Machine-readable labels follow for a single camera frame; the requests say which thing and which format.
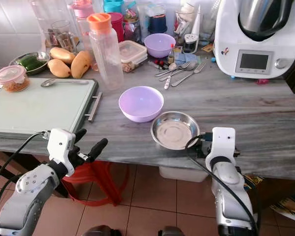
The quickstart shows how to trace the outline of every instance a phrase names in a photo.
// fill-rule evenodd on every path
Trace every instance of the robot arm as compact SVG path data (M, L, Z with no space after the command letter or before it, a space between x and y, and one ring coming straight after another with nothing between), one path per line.
M245 204L252 214L248 194L244 190L244 178L237 171L235 159L235 130L233 128L213 128L211 152L205 164L209 171L225 183ZM212 180L215 196L216 219L221 236L254 235L250 218L239 202L215 179Z
M84 155L74 146L75 134L52 129L48 142L51 161L41 164L19 178L15 192L0 212L0 235L32 235L44 203L59 185L60 180L65 175L71 176L78 165L94 161L107 142L107 139L101 140L88 155Z

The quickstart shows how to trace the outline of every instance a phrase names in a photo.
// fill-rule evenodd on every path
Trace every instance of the white plastic box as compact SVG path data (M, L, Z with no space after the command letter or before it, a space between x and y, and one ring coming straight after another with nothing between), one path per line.
M164 178L185 180L191 182L202 182L207 177L207 173L201 170L191 170L163 166L159 166L159 174Z

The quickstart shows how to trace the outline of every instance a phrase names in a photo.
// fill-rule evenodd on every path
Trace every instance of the metal bowl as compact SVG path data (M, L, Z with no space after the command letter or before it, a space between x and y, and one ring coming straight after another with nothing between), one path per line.
M36 56L37 60L45 60L46 63L43 64L42 66L34 69L34 70L29 70L26 72L27 75L35 75L41 71L43 71L46 67L47 67L47 64L48 64L48 61L50 60L50 55L46 52L36 52L36 53L26 53L26 54L23 54L21 56L18 56L16 58L14 58L10 63L9 65L18 65L17 64L17 60L25 57L25 56Z
M182 112L164 112L156 117L151 126L156 143L171 150L183 150L187 142L200 134L196 121Z

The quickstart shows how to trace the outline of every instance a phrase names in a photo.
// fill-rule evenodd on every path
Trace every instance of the kitchen appliance display screen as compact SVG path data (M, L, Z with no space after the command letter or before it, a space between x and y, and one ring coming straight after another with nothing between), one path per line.
M242 54L240 68L265 70L268 55Z

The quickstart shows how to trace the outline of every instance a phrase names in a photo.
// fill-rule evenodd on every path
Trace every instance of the cutting board handle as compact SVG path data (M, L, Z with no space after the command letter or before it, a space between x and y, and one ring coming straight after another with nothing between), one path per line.
M96 99L93 107L92 107L92 110L90 111L89 114L85 114L86 117L88 117L88 121L89 122L93 122L94 121L94 118L95 118L95 115L96 115L96 112L98 110L98 106L99 106L99 102L100 102L100 99L101 99L101 96L102 96L102 92L99 92L97 96L92 96L93 99Z

